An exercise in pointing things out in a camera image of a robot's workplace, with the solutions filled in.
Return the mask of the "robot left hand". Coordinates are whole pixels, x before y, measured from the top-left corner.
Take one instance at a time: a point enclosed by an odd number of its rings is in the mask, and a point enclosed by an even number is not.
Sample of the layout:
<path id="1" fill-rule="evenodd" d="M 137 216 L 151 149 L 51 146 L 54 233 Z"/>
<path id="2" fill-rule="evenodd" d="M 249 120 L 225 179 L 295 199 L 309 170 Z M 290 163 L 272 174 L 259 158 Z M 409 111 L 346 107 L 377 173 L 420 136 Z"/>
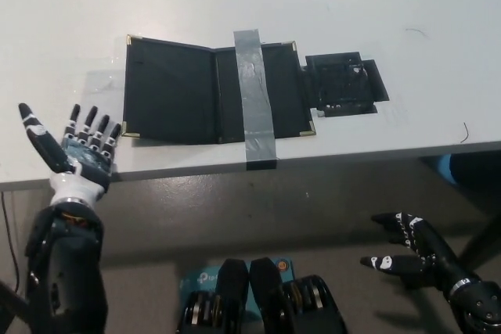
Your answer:
<path id="1" fill-rule="evenodd" d="M 92 210 L 109 189 L 121 126 L 115 124 L 104 138 L 110 122 L 110 117 L 104 115 L 91 131 L 98 112 L 93 106 L 83 127 L 77 129 L 81 107 L 75 104 L 58 142 L 26 103 L 20 103 L 18 109 L 28 139 L 52 171 L 50 204 L 76 203 Z"/>

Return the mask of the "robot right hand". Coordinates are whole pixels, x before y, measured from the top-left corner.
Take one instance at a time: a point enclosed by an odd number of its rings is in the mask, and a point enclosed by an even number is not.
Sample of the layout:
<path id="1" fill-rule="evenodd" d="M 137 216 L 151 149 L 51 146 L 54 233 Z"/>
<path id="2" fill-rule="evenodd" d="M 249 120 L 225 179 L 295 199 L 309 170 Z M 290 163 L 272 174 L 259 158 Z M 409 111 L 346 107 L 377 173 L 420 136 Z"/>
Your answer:
<path id="1" fill-rule="evenodd" d="M 422 217 L 395 212 L 376 214 L 371 220 L 384 228 L 390 243 L 402 245 L 413 253 L 362 257 L 361 265 L 399 277 L 407 289 L 434 287 L 445 298 L 481 281 L 460 264 L 449 244 Z"/>

